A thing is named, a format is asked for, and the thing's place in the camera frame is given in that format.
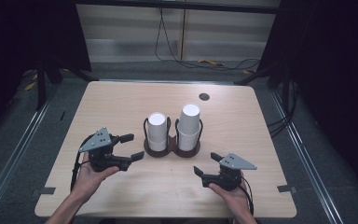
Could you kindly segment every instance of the hand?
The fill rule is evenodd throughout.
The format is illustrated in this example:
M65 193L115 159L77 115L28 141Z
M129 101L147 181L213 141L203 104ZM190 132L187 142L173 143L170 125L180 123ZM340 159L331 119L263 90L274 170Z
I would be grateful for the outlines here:
M243 180L241 182L241 186L246 189L246 185ZM240 188L236 188L232 191L226 191L214 183L211 183L209 188L222 197L230 212L241 224L256 223L249 210L248 198Z
M89 153L85 152L83 161L89 161ZM77 176L77 181L72 189L71 194L76 195L82 201L86 203L95 191L100 187L101 183L110 175L118 172L118 167L109 167L99 173L94 172L91 168L90 162L86 162L80 166L80 171Z

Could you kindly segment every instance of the table surface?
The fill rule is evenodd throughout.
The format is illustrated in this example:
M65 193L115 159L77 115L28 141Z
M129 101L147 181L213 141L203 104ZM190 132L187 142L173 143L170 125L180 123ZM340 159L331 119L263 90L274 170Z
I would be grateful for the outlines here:
M208 101L199 98L210 95ZM144 150L144 120L153 112L179 119L183 105L200 107L204 129L200 152L180 158L171 152L162 158L145 153L127 172L106 178L97 192L78 211L87 217L231 217L222 199L203 188L193 166L217 175L219 165L211 152L226 156L233 152L257 166L243 171L250 183L255 217L294 217L296 207L269 136L255 92L250 87L209 84L91 82L52 167L46 187L52 195L41 195L35 208L49 217L69 194L72 169L80 144L90 134L106 127L112 135L134 133L134 140L117 144L113 154L130 156ZM175 136L173 125L170 136Z

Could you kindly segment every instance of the table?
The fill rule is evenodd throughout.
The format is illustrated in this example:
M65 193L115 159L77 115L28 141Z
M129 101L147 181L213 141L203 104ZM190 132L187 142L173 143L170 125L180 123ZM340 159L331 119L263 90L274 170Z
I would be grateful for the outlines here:
M201 93L210 96L200 99ZM69 194L76 153L83 140L103 126L112 135L134 133L134 140L117 144L113 153L130 156L144 150L144 120L162 112L179 119L186 103L200 107L204 129L200 152L181 158L171 152L162 158L145 153L127 172L119 172L101 184L78 211L87 217L231 217L221 198L203 188L193 166L205 174L217 175L219 165L211 152L226 156L233 152L255 164L257 170L243 171L255 203L255 217L296 215L267 125L251 87L211 84L91 82L62 143L46 187L52 195L41 195L35 213L49 217ZM171 127L170 136L175 136Z

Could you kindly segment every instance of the brown cup holder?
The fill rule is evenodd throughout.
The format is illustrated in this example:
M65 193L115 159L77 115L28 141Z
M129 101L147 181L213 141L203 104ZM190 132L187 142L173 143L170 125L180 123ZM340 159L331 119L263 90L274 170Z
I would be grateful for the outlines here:
M201 133L202 133L202 129L203 129L203 124L202 121L200 119L200 133L199 133L199 138L197 140L197 144L196 146L189 150L189 151L184 151L182 149L180 149L178 147L178 142L179 139L177 139L177 137L179 136L179 132L177 129L177 125L179 123L179 119L176 120L175 122L175 130L176 130L176 136L174 137L170 137L168 135L169 131L170 131L170 127L171 127L171 119L169 117L167 117L167 146L162 150L162 151L155 151L153 149L151 149L149 147L148 141L147 141L147 131L146 131L146 123L147 123L148 119L145 119L144 121L144 132L145 132L145 141L144 141L144 148L145 148L145 152L150 155L151 157L164 157L166 155L168 155L170 152L173 151L173 153L175 153L177 156L182 157L182 158L191 158L194 157L195 155L197 155L200 151L200 137L201 137Z

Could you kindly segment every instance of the gray carpet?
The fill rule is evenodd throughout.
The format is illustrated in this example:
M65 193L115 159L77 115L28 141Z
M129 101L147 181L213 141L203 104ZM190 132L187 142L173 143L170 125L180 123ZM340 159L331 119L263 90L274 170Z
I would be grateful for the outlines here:
M225 64L234 67L238 62L225 62ZM251 64L252 62L247 62L243 66ZM89 73L91 76L105 79L231 83L246 77L241 70L221 72L201 68L189 69L175 62L96 63L92 65L92 68L93 72ZM64 72L63 75L62 84L52 96L51 104L34 139L28 146L0 200L0 223L43 223L46 221L45 218L37 217L34 214L38 197L32 196L32 193L34 189L44 187L87 87L85 81L69 72ZM267 88L267 80L267 77L256 79L250 86L255 89L266 123L271 123L280 119L280 115ZM13 104L0 120L0 171L20 141L34 114L37 89L24 91L23 86L28 81L27 79L23 80L14 97ZM323 131L318 129L307 105L301 100L301 95L297 102L293 122L324 184L333 197L344 223L358 223L358 179L351 167L331 147ZM273 143L287 182L297 190L297 193L293 194L297 215L294 218L260 218L261 222L330 223L287 131L274 137ZM98 218L77 217L74 223L98 223L99 221Z

